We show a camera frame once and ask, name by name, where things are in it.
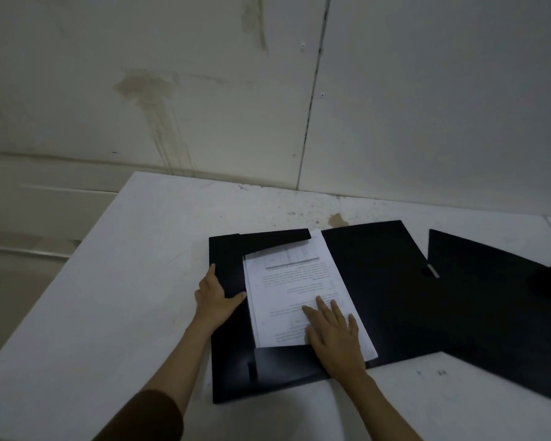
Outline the person's left hand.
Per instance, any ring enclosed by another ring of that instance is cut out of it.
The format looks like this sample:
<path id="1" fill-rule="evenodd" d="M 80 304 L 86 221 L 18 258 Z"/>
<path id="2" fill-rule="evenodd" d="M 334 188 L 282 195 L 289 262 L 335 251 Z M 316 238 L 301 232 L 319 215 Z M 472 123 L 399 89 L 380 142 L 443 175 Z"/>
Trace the person's left hand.
<path id="1" fill-rule="evenodd" d="M 227 296 L 216 276 L 216 264 L 210 265 L 194 296 L 197 303 L 194 326 L 211 336 L 233 314 L 224 312 L 223 300 Z"/>

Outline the stack of printed paper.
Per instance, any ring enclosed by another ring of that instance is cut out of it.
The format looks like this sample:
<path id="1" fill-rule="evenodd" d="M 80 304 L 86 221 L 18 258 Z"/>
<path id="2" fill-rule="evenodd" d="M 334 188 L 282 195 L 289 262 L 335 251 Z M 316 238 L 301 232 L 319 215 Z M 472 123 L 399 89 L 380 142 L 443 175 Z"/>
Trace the stack of printed paper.
<path id="1" fill-rule="evenodd" d="M 303 306 L 316 308 L 316 297 L 332 300 L 345 318 L 352 314 L 359 328 L 365 361 L 378 357 L 348 293 L 321 230 L 310 239 L 244 256 L 244 276 L 253 337 L 257 348 L 306 344 L 309 324 Z"/>

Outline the person's right hand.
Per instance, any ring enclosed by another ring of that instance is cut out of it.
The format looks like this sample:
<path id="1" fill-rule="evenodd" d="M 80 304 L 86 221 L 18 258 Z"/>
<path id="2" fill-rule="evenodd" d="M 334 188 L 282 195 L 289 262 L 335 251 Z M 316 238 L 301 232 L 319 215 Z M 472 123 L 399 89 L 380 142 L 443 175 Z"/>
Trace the person's right hand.
<path id="1" fill-rule="evenodd" d="M 350 371 L 366 371 L 360 342 L 351 337 L 348 329 L 348 317 L 342 314 L 335 300 L 327 306 L 337 316 L 337 327 L 329 326 L 322 320 L 317 304 L 316 308 L 302 307 L 308 325 L 312 325 L 317 332 L 317 349 L 314 352 L 318 360 L 331 378 Z"/>

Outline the brown sleeve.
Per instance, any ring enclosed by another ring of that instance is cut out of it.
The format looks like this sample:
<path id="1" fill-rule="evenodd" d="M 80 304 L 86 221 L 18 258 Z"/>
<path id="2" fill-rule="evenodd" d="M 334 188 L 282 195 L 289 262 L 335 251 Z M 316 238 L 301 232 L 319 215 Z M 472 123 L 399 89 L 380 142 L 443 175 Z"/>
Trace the brown sleeve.
<path id="1" fill-rule="evenodd" d="M 158 390 L 135 394 L 92 441 L 181 441 L 183 415 L 174 400 Z"/>

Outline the black folder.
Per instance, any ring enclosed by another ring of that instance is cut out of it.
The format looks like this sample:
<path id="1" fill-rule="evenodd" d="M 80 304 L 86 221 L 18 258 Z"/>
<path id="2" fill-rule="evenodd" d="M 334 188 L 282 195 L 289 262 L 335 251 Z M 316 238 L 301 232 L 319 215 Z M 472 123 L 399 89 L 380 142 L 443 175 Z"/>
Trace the black folder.
<path id="1" fill-rule="evenodd" d="M 324 230 L 357 313 L 379 357 L 368 368 L 446 351 L 455 345 L 441 322 L 441 282 L 401 221 Z M 212 336 L 212 400 L 220 405 L 326 380 L 312 348 L 257 348 L 248 305 Z"/>
<path id="2" fill-rule="evenodd" d="M 430 318 L 441 351 L 551 399 L 551 266 L 439 230 L 428 233 Z"/>

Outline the person's right forearm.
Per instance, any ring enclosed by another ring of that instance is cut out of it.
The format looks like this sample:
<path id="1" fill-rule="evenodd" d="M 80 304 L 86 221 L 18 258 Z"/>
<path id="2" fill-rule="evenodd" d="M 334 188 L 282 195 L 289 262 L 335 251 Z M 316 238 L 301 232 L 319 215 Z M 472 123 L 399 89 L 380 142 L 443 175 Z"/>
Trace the person's right forearm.
<path id="1" fill-rule="evenodd" d="M 423 441 L 366 371 L 334 375 L 357 409 L 371 441 Z"/>

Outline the person's left forearm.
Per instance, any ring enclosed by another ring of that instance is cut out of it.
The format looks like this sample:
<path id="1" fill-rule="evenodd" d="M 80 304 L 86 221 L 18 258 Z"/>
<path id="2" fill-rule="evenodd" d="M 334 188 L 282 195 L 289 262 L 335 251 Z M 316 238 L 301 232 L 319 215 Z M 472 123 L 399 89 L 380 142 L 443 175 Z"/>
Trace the person's left forearm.
<path id="1" fill-rule="evenodd" d="M 185 413 L 200 372 L 206 347 L 217 326 L 195 317 L 169 357 L 143 386 L 169 396 Z"/>

